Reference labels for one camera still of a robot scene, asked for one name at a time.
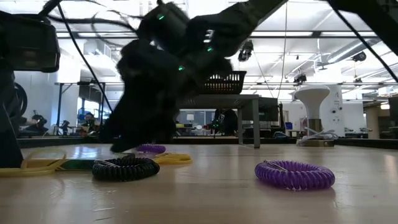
metal table leg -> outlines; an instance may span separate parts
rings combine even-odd
[[[242,109],[238,109],[238,141],[243,144]]]
[[[260,117],[259,117],[259,100],[252,100],[252,111],[253,111],[253,137],[254,137],[254,148],[259,149],[260,142]]]

white cable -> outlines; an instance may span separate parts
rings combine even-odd
[[[304,129],[307,130],[307,135],[304,136],[301,140],[297,141],[298,146],[302,146],[302,144],[308,140],[311,139],[321,139],[321,140],[335,140],[338,139],[338,135],[335,134],[335,130],[329,130],[329,131],[321,131],[321,132],[316,132],[312,130],[311,128],[305,127]]]

fluorescent light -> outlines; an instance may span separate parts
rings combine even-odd
[[[312,32],[264,32],[264,31],[254,31],[251,36],[252,37],[284,37],[286,34],[287,37],[291,36],[301,36],[301,37],[309,37],[312,35]]]
[[[363,37],[377,37],[374,32],[359,32],[359,34]],[[322,32],[322,37],[338,37],[338,36],[345,36],[345,37],[354,37],[355,34],[353,32]]]
[[[79,32],[78,35],[80,37],[97,37],[97,35],[101,37],[137,37],[137,35],[132,32],[99,32],[97,34],[93,32]]]
[[[57,37],[58,38],[62,38],[62,37],[70,37],[69,33],[57,33]]]
[[[293,100],[278,100],[278,101],[283,101],[283,102],[291,102]],[[350,100],[350,99],[343,99],[343,102],[385,102],[386,100]]]
[[[123,82],[107,82],[106,85],[124,86]]]
[[[389,110],[389,109],[390,109],[390,105],[388,105],[388,104],[380,105],[380,109],[382,109],[382,110]]]

white column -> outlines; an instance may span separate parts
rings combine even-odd
[[[343,119],[343,97],[341,86],[330,85],[329,95],[323,100],[320,107],[320,117],[325,131],[335,130],[339,137],[345,136]]]
[[[336,83],[342,82],[341,69],[330,67],[314,74],[316,82]],[[341,86],[328,85],[329,95],[323,100],[320,107],[320,117],[325,131],[335,130],[340,137],[345,136],[343,119],[343,95]]]

mounted camera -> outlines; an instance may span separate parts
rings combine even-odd
[[[351,58],[354,62],[363,62],[366,60],[365,52],[360,52]]]
[[[240,62],[246,62],[251,57],[251,52],[254,50],[253,42],[251,40],[245,41],[238,55]]]
[[[294,77],[294,83],[303,83],[307,81],[307,76],[304,73],[301,73],[300,75],[297,75]]]

